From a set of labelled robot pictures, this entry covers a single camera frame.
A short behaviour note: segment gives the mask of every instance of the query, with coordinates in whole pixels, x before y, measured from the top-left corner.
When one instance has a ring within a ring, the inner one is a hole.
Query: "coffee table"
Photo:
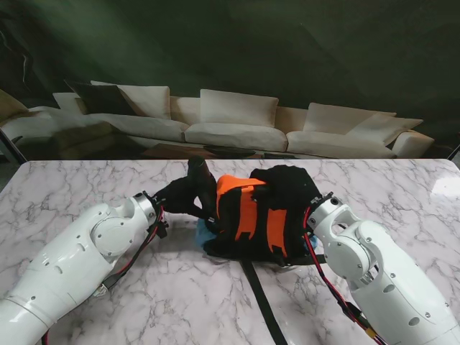
[[[171,144],[156,144],[151,149],[148,149],[142,153],[142,156],[148,158],[157,158],[157,159],[169,159],[169,160],[188,160],[193,156],[201,156],[207,160],[215,159],[232,159],[234,157],[229,157],[228,155],[215,155],[214,153],[209,152],[208,150],[202,147],[190,147],[190,146],[179,146]],[[248,155],[245,159],[248,158],[262,158],[262,155],[255,153],[253,155]]]

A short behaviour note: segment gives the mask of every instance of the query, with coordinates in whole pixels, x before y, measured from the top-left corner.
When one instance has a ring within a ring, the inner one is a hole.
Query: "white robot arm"
[[[346,279],[351,296],[388,344],[460,344],[460,326],[448,303],[381,225],[359,219],[335,197],[322,200],[308,225],[323,242],[330,268]],[[335,225],[344,230],[335,234]]]
[[[102,203],[86,210],[38,253],[0,300],[2,343],[36,344],[59,318],[105,288],[101,283],[135,234],[155,219],[152,203],[142,193],[117,208]]]

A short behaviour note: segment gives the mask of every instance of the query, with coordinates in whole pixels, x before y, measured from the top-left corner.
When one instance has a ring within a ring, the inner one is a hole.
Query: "wall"
[[[460,131],[460,1],[9,0],[49,92],[64,78],[396,111]]]

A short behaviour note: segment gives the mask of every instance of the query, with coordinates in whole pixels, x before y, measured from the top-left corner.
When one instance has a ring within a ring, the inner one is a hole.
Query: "backpack strap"
[[[264,293],[264,289],[262,289],[262,285],[260,284],[260,280],[257,276],[254,266],[252,265],[252,262],[249,260],[242,260],[240,264],[241,267],[243,267],[244,274],[246,275],[249,284],[251,285],[251,289],[256,297],[260,312],[264,317],[265,323],[267,324],[268,331],[270,332],[273,341],[276,345],[288,345],[285,336],[282,334],[280,325],[278,325],[278,322],[273,315],[273,311],[270,307],[270,304],[268,303],[267,296]]]

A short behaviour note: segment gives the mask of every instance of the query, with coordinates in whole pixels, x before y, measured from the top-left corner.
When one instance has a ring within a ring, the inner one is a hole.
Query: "sofa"
[[[0,126],[10,139],[26,127],[29,132],[39,128],[19,140],[18,147],[28,142],[33,148],[40,139],[61,159],[107,150],[128,158],[130,152],[159,143],[238,147],[298,158],[417,158],[433,144],[412,130],[421,120],[399,119],[396,113],[317,103],[296,109],[278,106],[273,97],[213,90],[201,90],[195,98],[170,96],[166,86],[116,87],[135,116],[92,114],[77,93],[54,93],[60,109],[43,109],[38,117]]]

